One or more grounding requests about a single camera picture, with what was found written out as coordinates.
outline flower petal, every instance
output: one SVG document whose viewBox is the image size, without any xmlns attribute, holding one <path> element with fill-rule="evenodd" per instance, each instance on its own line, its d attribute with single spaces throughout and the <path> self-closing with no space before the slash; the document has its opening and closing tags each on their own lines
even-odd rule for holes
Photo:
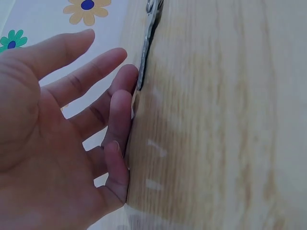
<svg viewBox="0 0 307 230">
<path fill-rule="evenodd" d="M 78 12 L 74 13 L 74 14 L 71 16 L 71 18 L 69 18 L 69 22 L 70 22 L 71 24 L 73 24 L 73 25 L 78 24 L 78 23 L 81 21 L 81 19 L 82 19 L 82 17 L 83 17 L 83 14 L 84 14 L 83 11 L 78 11 Z"/>
<path fill-rule="evenodd" d="M 68 0 L 70 3 L 72 3 L 72 4 L 76 4 L 76 5 L 78 5 L 78 4 L 80 4 L 81 5 L 81 2 L 83 1 L 83 0 Z"/>
<path fill-rule="evenodd" d="M 28 41 L 28 38 L 27 37 L 22 37 L 21 39 L 19 39 L 17 42 L 16 42 L 16 46 L 17 47 L 20 47 L 20 46 L 23 46 L 24 44 L 26 44 Z"/>
<path fill-rule="evenodd" d="M 24 34 L 24 31 L 23 30 L 19 30 L 16 35 L 15 35 L 15 41 L 18 41 L 21 36 Z"/>
<path fill-rule="evenodd" d="M 95 24 L 95 17 L 92 11 L 85 11 L 83 16 L 84 24 L 91 26 Z"/>
<path fill-rule="evenodd" d="M 81 8 L 78 7 L 77 5 L 70 5 L 70 6 L 67 6 L 63 9 L 63 13 L 75 13 L 77 11 L 80 11 Z"/>
<path fill-rule="evenodd" d="M 0 53 L 2 53 L 4 50 L 7 50 L 7 47 L 6 47 L 6 46 L 0 47 Z"/>
<path fill-rule="evenodd" d="M 94 0 L 96 6 L 108 6 L 111 5 L 111 0 Z"/>
<path fill-rule="evenodd" d="M 94 7 L 93 13 L 98 17 L 107 17 L 109 14 L 106 9 L 101 8 L 101 7 Z"/>
<path fill-rule="evenodd" d="M 14 41 L 15 40 L 15 31 L 11 30 L 9 31 L 9 41 Z"/>
<path fill-rule="evenodd" d="M 7 46 L 8 44 L 9 44 L 9 39 L 7 38 L 7 37 L 2 37 L 1 39 L 0 39 L 0 43 L 2 44 L 2 45 L 4 45 L 4 46 Z"/>
</svg>

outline blue flower center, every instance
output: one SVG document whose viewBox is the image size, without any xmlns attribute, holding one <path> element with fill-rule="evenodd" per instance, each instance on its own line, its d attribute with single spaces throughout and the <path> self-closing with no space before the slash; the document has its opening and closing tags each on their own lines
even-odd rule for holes
<svg viewBox="0 0 307 230">
<path fill-rule="evenodd" d="M 85 11 L 90 10 L 94 6 L 95 6 L 95 3 L 93 2 L 93 0 L 85 0 L 81 3 L 81 8 Z"/>
<path fill-rule="evenodd" d="M 13 49 L 16 47 L 16 42 L 15 41 L 11 41 L 9 44 L 8 44 L 8 49 Z"/>
</svg>

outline wooden door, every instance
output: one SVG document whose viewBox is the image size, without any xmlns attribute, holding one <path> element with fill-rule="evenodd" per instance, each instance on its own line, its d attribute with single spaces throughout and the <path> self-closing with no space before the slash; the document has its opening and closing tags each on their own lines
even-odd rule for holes
<svg viewBox="0 0 307 230">
<path fill-rule="evenodd" d="M 145 0 L 122 44 L 140 64 Z M 135 95 L 127 229 L 307 229 L 307 2 L 165 0 Z"/>
</svg>

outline hand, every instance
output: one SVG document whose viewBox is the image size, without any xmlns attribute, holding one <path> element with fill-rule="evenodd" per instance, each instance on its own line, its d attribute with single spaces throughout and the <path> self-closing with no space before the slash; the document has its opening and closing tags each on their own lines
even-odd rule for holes
<svg viewBox="0 0 307 230">
<path fill-rule="evenodd" d="M 127 54 L 110 50 L 68 76 L 38 81 L 87 51 L 93 30 L 61 34 L 0 55 L 1 229 L 85 229 L 123 206 L 129 174 L 122 158 L 137 69 L 123 66 L 110 88 L 65 119 L 60 108 L 84 95 Z M 102 146 L 82 142 L 108 125 Z M 93 180 L 109 173 L 105 186 Z"/>
</svg>

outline flower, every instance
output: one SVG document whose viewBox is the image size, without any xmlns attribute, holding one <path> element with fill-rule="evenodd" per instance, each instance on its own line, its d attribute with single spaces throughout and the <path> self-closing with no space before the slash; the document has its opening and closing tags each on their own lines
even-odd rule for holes
<svg viewBox="0 0 307 230">
<path fill-rule="evenodd" d="M 73 5 L 64 8 L 63 13 L 73 13 L 69 19 L 71 24 L 78 24 L 83 18 L 85 25 L 94 25 L 95 17 L 107 17 L 108 11 L 103 7 L 111 4 L 111 0 L 69 0 Z"/>
<path fill-rule="evenodd" d="M 22 37 L 23 34 L 24 34 L 23 30 L 17 31 L 16 34 L 15 34 L 14 30 L 11 30 L 9 32 L 8 37 L 2 37 L 0 39 L 0 43 L 3 46 L 0 47 L 0 53 L 3 52 L 4 50 L 13 49 L 13 48 L 16 48 L 16 47 L 21 47 L 24 44 L 26 44 L 27 41 L 28 41 L 28 38 Z"/>
</svg>

